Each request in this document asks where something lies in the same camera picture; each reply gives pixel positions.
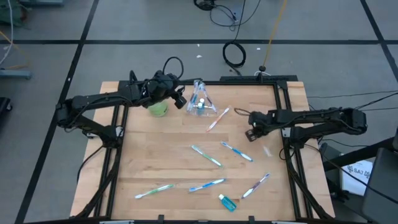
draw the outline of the blue toothbrush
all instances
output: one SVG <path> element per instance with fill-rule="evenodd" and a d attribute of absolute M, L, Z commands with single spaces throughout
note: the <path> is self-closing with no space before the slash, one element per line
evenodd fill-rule
<path fill-rule="evenodd" d="M 223 146 L 225 146 L 225 147 L 228 147 L 228 148 L 232 149 L 232 151 L 238 153 L 239 155 L 241 155 L 241 157 L 247 159 L 248 161 L 253 162 L 253 160 L 252 160 L 248 155 L 246 155 L 245 153 L 243 153 L 243 152 L 241 152 L 241 151 L 235 149 L 234 147 L 230 146 L 227 142 L 223 142 L 223 141 L 222 141 L 221 144 L 222 144 Z"/>
<path fill-rule="evenodd" d="M 213 185 L 215 185 L 215 184 L 219 184 L 219 183 L 221 183 L 221 182 L 224 182 L 225 180 L 226 180 L 226 179 L 215 180 L 215 181 L 212 181 L 212 182 L 210 182 L 210 183 L 207 183 L 207 184 L 205 184 L 205 185 L 203 185 L 203 186 L 201 186 L 201 187 L 191 187 L 191 188 L 189 189 L 189 192 L 195 192 L 195 191 L 200 190 L 200 189 L 205 189 L 205 188 L 210 187 L 210 186 L 213 186 Z"/>

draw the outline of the wooden table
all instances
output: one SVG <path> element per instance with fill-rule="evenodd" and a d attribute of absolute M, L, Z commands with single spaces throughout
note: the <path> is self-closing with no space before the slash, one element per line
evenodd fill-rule
<path fill-rule="evenodd" d="M 292 109 L 308 110 L 303 83 L 288 82 L 288 86 Z M 104 82 L 101 92 L 116 91 L 117 87 L 118 82 Z M 222 110 L 228 105 L 263 113 L 276 108 L 271 86 L 207 86 L 206 89 L 214 104 Z M 191 94 L 192 86 L 187 86 L 184 95 L 189 99 Z M 155 220 L 160 214 L 165 215 L 166 220 L 248 220 L 250 215 L 256 220 L 295 219 L 286 164 L 278 156 L 282 149 L 279 130 L 249 142 L 244 134 L 250 128 L 248 117 L 239 116 L 232 110 L 206 133 L 214 117 L 192 116 L 186 114 L 185 108 L 176 109 L 171 99 L 168 102 L 169 111 L 162 118 L 152 117 L 142 107 L 129 110 L 112 219 Z M 96 110 L 94 120 L 103 125 L 110 124 L 112 113 L 113 108 Z M 239 157 L 220 141 L 245 152 L 254 162 Z M 224 168 L 219 169 L 199 155 L 191 149 L 192 144 L 220 161 Z M 317 147 L 315 140 L 308 144 Z M 100 145 L 99 139 L 88 140 L 85 157 Z M 272 156 L 266 155 L 264 146 Z M 301 152 L 308 189 L 326 212 L 334 216 L 319 152 L 310 147 Z M 84 166 L 71 215 L 80 212 L 97 190 L 103 159 L 104 150 Z M 267 182 L 248 198 L 240 199 L 266 172 L 271 173 Z M 188 192 L 189 187 L 220 178 L 227 178 L 227 181 Z M 142 199 L 134 198 L 166 184 L 176 184 L 176 187 Z M 301 214 L 305 216 L 302 194 L 297 189 Z M 238 208 L 229 212 L 218 199 L 219 194 L 233 199 Z M 106 192 L 102 214 L 107 201 Z"/>

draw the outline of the green toothbrush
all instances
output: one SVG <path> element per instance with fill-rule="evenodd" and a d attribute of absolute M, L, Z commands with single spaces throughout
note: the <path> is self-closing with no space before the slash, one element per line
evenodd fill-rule
<path fill-rule="evenodd" d="M 136 199 L 139 199 L 139 198 L 142 198 L 142 197 L 145 196 L 145 195 L 154 194 L 154 193 L 156 193 L 156 192 L 160 192 L 160 191 L 162 191 L 162 190 L 166 190 L 166 189 L 169 189 L 169 188 L 172 188 L 172 187 L 174 187 L 174 184 L 165 185 L 165 186 L 163 186 L 163 187 L 159 187 L 158 189 L 150 190 L 150 191 L 148 191 L 148 192 L 146 192 L 146 193 L 144 193 L 144 194 L 136 195 Z"/>

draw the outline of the yellow cable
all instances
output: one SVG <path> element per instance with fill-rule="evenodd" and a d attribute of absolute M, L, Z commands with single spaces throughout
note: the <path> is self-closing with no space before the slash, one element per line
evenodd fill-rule
<path fill-rule="evenodd" d="M 275 33 L 276 33 L 276 30 L 278 29 L 279 21 L 280 21 L 280 19 L 282 18 L 282 14 L 284 13 L 284 10 L 285 10 L 285 8 L 286 8 L 286 3 L 287 3 L 287 0 L 284 0 L 284 3 L 283 3 L 283 5 L 282 5 L 282 8 L 281 8 L 280 11 L 279 11 L 278 19 L 277 19 L 276 22 L 275 22 L 274 29 L 272 30 L 271 37 L 269 38 L 269 42 L 268 42 L 268 46 L 267 46 L 266 57 L 265 57 L 265 59 L 264 59 L 264 63 L 262 64 L 262 66 L 266 66 L 266 62 L 267 62 L 267 59 L 268 59 L 268 55 L 269 55 L 269 52 L 271 51 L 271 42 L 272 42 L 272 40 L 273 40 L 273 38 L 274 38 L 274 35 L 275 35 Z"/>
<path fill-rule="evenodd" d="M 17 50 L 19 51 L 19 53 L 21 53 L 21 54 L 26 58 L 26 60 L 27 60 L 27 64 L 25 64 L 25 65 L 14 65 L 14 66 L 7 67 L 7 68 L 5 68 L 5 69 L 19 69 L 19 68 L 26 68 L 26 67 L 29 67 L 29 65 L 30 65 L 30 59 L 29 59 L 29 57 L 27 56 L 27 54 L 26 54 L 22 49 L 20 49 L 20 48 L 18 47 L 18 45 L 12 43 L 11 40 L 10 40 L 1 30 L 0 30 L 0 35 L 2 35 L 10 44 L 12 44 L 12 46 L 15 47 L 15 49 L 17 49 Z"/>

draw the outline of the floor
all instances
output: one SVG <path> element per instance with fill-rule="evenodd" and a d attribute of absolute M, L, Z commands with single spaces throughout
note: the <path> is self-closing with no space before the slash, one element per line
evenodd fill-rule
<path fill-rule="evenodd" d="M 242 1 L 217 2 L 239 14 Z M 256 3 L 247 2 L 244 18 Z M 262 63 L 267 48 L 262 40 L 269 38 L 281 5 L 282 1 L 261 0 L 252 19 L 242 25 L 238 39 L 247 43 L 243 46 L 248 56 L 239 69 L 243 75 L 253 75 Z M 398 57 L 397 7 L 394 0 L 382 4 L 377 0 L 288 0 L 267 72 L 297 75 L 308 96 L 398 90 L 394 61 Z M 228 22 L 218 13 L 215 18 Z M 0 26 L 0 30 L 11 33 L 6 26 Z M 14 223 L 17 216 L 18 221 L 25 222 L 69 216 L 87 139 L 78 131 L 65 134 L 60 128 L 52 137 L 53 112 L 59 99 L 97 93 L 101 82 L 126 80 L 132 69 L 138 79 L 150 78 L 174 55 L 183 60 L 187 79 L 218 80 L 235 75 L 221 56 L 223 43 L 235 35 L 227 27 L 212 24 L 208 12 L 191 1 L 65 0 L 63 7 L 34 7 L 26 26 L 15 28 L 14 33 L 15 43 L 30 56 L 34 76 L 31 80 L 0 80 L 0 96 L 11 98 L 14 105 L 0 132 L 2 223 Z M 5 47 L 7 42 L 0 40 L 0 44 Z M 233 47 L 226 54 L 233 62 L 241 57 Z M 24 57 L 13 50 L 2 67 L 24 62 Z M 177 63 L 171 63 L 168 69 L 180 72 Z M 386 95 L 310 98 L 309 102 L 316 109 L 355 107 Z M 398 98 L 391 97 L 368 108 L 397 104 Z M 366 114 L 366 134 L 336 134 L 328 139 L 368 145 L 394 135 L 396 110 Z M 355 150 L 328 143 L 342 152 Z M 33 181 L 22 203 L 37 159 L 45 158 L 48 145 L 37 186 L 34 189 Z M 27 206 L 30 194 L 32 200 Z M 345 212 L 336 209 L 337 216 L 358 219 Z"/>

